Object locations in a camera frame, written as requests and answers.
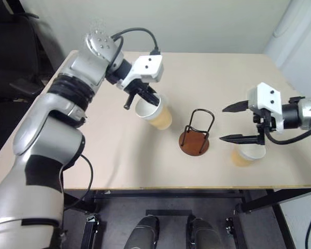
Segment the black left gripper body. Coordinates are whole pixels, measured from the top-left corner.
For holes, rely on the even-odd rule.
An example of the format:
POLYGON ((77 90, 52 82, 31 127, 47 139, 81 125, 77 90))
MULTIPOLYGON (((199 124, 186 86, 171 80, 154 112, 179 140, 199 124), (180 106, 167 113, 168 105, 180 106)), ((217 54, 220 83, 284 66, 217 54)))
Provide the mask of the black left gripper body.
POLYGON ((156 91, 149 86, 148 82, 142 82, 140 79, 134 79, 125 88, 128 94, 138 94, 140 97, 149 97, 156 91))

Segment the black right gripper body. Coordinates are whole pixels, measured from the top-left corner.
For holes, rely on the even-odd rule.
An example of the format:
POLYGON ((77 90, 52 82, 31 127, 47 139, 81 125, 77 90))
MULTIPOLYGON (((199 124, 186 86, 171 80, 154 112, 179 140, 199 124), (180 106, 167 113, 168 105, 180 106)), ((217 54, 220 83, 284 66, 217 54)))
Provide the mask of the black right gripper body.
POLYGON ((257 145, 265 144, 265 136, 269 138, 271 136, 271 132, 273 131, 273 122, 272 122, 271 112, 265 108, 257 111, 253 111, 253 122, 257 127, 257 145))

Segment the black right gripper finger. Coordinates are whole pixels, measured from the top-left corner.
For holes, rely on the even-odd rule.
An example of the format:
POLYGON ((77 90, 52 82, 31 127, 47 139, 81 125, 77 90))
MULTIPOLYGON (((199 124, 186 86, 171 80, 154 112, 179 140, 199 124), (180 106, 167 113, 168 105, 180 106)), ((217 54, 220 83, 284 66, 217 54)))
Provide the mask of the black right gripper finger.
POLYGON ((248 109, 248 101, 240 101, 234 104, 231 104, 227 107, 225 107, 222 112, 224 113, 238 113, 238 112, 244 112, 248 109))
POLYGON ((242 134, 232 134, 220 137, 219 139, 233 144, 258 144, 257 135, 243 136, 242 134))

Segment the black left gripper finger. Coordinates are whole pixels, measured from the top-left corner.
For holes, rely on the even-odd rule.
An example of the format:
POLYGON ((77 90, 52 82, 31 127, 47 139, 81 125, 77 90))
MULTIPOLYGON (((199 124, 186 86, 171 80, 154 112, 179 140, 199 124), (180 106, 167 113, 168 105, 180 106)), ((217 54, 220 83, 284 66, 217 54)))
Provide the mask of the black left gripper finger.
POLYGON ((134 100, 135 95, 136 95, 136 93, 130 93, 130 94, 129 94, 128 99, 127 99, 127 101, 126 101, 126 103, 125 103, 125 105, 124 105, 124 108, 125 108, 125 109, 130 109, 131 104, 132 104, 132 102, 133 102, 133 100, 134 100))
POLYGON ((151 87, 148 87, 146 90, 142 90, 139 93, 139 96, 144 99, 147 103, 152 104, 154 106, 158 106, 160 103, 160 99, 156 96, 156 92, 151 87))

